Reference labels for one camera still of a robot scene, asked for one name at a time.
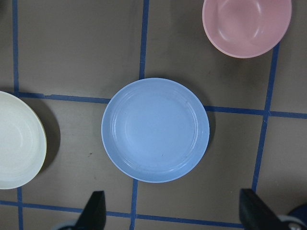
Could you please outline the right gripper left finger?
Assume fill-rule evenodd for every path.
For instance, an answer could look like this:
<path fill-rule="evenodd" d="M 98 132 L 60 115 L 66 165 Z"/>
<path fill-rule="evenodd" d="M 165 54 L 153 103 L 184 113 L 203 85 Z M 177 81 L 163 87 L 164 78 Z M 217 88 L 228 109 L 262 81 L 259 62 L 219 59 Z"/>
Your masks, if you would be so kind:
<path fill-rule="evenodd" d="M 106 225 L 104 191 L 94 191 L 74 225 L 75 230 L 103 230 Z"/>

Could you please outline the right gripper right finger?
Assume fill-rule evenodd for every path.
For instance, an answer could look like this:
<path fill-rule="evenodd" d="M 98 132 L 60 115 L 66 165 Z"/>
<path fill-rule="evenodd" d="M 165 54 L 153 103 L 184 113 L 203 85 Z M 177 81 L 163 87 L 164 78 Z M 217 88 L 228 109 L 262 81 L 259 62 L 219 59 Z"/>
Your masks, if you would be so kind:
<path fill-rule="evenodd" d="M 239 193 L 239 219 L 246 230 L 289 230 L 285 222 L 256 195 L 252 189 Z"/>

